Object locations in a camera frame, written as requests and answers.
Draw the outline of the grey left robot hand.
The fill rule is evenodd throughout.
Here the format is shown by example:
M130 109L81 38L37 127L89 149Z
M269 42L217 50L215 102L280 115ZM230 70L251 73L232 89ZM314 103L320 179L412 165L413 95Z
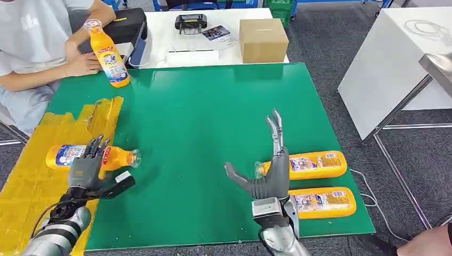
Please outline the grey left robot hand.
M68 185L69 188L83 188L88 191L95 191L101 188L106 182L99 178L100 168L104 150L109 139L102 142L104 135L101 134L91 139L85 152L76 157L70 166Z

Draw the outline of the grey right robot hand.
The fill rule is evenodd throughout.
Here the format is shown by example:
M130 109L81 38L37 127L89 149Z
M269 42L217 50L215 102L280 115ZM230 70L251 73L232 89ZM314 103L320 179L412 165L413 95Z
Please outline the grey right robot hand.
M284 199L289 190L289 153L284 146L282 119L277 109L265 118L271 130L273 155L270 167L264 176L249 179L236 171L229 162L224 164L227 176L254 199L275 197Z

